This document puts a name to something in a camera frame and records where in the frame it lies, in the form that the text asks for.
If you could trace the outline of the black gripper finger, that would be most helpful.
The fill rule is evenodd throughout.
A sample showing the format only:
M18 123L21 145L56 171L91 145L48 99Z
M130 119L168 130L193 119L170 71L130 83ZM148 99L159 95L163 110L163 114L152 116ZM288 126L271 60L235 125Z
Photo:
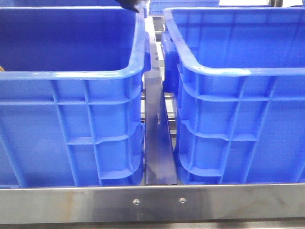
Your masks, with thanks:
M139 13L143 8L142 0L116 0L116 2L119 3L122 8L136 13Z

